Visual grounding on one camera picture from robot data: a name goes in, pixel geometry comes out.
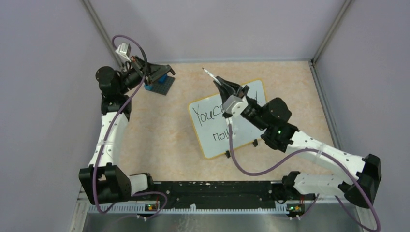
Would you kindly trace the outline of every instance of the yellow border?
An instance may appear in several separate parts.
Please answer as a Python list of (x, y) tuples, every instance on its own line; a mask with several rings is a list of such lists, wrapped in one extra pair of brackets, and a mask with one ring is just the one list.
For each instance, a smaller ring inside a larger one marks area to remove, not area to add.
[[(262, 83), (262, 89), (264, 90), (265, 101), (267, 102), (265, 85), (264, 85), (264, 82), (263, 82), (261, 79), (251, 80), (251, 81), (249, 81), (249, 82), (246, 82), (246, 83), (241, 84), (241, 86), (242, 86), (242, 85), (249, 84), (249, 83), (254, 82), (254, 81), (261, 81), (261, 83)], [(217, 154), (217, 155), (215, 155), (215, 156), (213, 156), (213, 157), (211, 157), (211, 158), (208, 158), (208, 157), (205, 156), (205, 152), (204, 152), (204, 149), (202, 148), (201, 140), (199, 140), (198, 132), (196, 131), (195, 124), (194, 124), (194, 122), (193, 122), (193, 118), (192, 118), (192, 116), (191, 116), (191, 114), (190, 114), (190, 105), (191, 105), (192, 103), (194, 103), (194, 102), (198, 102), (198, 101), (200, 101), (200, 100), (203, 100), (203, 99), (205, 99), (205, 98), (212, 97), (212, 96), (214, 96), (214, 95), (218, 95), (218, 93), (216, 93), (216, 94), (211, 94), (211, 95), (205, 96), (205, 97), (203, 97), (203, 98), (193, 100), (193, 101), (191, 101), (190, 103), (188, 103), (188, 106), (187, 106), (188, 114), (190, 115), (190, 118), (191, 118), (192, 127), (193, 127), (193, 129), (195, 130), (196, 139), (197, 139), (198, 142), (199, 142), (199, 146), (201, 147), (202, 154), (204, 155), (205, 159), (207, 159), (207, 160), (216, 158), (216, 157), (218, 157), (218, 156), (220, 156), (220, 155), (224, 155), (225, 153)], [(247, 144), (243, 144), (243, 145), (241, 145), (241, 146), (239, 146), (239, 147), (234, 147), (234, 150), (235, 150), (235, 149), (239, 149), (239, 148), (241, 148), (241, 147), (243, 147), (243, 146), (249, 145), (249, 144), (251, 144), (252, 142), (253, 142), (253, 141), (251, 141), (251, 142), (249, 142), (249, 143), (247, 143)]]

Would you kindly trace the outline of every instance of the beige tabletop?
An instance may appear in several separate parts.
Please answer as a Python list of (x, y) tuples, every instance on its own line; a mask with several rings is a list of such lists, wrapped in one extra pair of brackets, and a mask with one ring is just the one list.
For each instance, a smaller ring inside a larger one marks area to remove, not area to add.
[[(257, 177), (242, 174), (232, 158), (206, 159), (201, 151), (187, 106), (216, 94), (217, 89), (201, 67), (225, 80), (246, 83), (262, 80), (267, 101), (280, 97), (292, 112), (290, 123), (310, 136), (332, 144), (323, 109), (307, 61), (226, 62), (171, 64), (175, 82), (167, 96), (141, 89), (132, 100), (132, 113), (121, 146), (120, 167), (127, 175), (150, 173), (155, 181), (281, 180), (290, 171), (329, 172), (299, 157)], [(259, 141), (235, 150), (249, 172), (263, 171), (285, 157)]]

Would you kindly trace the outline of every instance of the gray baseplate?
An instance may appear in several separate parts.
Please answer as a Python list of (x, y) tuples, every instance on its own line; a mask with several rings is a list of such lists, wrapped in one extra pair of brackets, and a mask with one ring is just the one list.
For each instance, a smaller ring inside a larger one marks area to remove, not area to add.
[(172, 84), (174, 83), (175, 77), (168, 76), (166, 81), (162, 84), (155, 82), (152, 86), (151, 92), (159, 93), (162, 95), (167, 95), (169, 89), (171, 88)]

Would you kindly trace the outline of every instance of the gray floor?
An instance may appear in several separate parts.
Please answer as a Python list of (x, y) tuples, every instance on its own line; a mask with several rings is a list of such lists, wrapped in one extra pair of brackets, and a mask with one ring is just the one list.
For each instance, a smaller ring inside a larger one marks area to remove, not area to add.
[[(356, 214), (354, 207), (348, 209)], [(101, 232), (126, 214), (89, 213), (83, 232)], [(127, 218), (105, 232), (361, 232), (337, 203), (317, 204), (301, 221), (280, 215), (159, 215), (148, 222)]]

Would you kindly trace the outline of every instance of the blue block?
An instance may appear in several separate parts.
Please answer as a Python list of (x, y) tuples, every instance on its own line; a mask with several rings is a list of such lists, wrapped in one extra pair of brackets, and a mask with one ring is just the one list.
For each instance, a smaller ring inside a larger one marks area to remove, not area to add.
[(160, 84), (164, 84), (164, 82), (166, 81), (166, 78), (168, 77), (167, 74), (165, 74), (164, 76), (162, 76), (160, 79), (158, 79), (158, 83)]
[(145, 88), (146, 90), (152, 90), (152, 86), (144, 85), (144, 88)]

